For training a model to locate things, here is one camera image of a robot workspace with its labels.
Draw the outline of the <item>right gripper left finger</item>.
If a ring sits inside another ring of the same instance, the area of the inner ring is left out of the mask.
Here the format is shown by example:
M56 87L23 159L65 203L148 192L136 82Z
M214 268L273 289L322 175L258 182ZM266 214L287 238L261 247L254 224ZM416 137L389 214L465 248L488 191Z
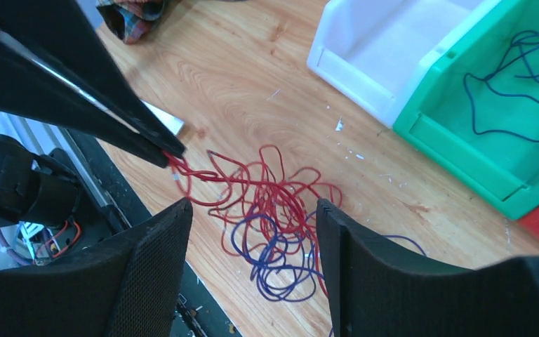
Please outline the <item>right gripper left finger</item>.
M0 336L169 336L192 219L181 199L45 266L0 270Z

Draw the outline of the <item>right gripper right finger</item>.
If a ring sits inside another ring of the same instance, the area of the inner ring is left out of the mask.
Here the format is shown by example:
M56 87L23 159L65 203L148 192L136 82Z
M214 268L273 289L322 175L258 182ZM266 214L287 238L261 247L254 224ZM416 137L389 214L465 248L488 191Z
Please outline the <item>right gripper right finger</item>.
M336 336L539 336L539 256L470 270L428 258L317 202Z

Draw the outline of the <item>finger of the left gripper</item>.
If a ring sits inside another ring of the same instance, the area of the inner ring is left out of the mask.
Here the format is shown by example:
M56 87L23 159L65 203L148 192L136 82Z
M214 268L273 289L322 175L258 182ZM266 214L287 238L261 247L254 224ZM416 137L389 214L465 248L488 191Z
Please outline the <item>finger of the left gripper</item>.
M0 111L89 134L164 168L168 157L136 133L0 44Z
M183 156L185 146L137 97L75 1L0 1L0 44L167 157Z

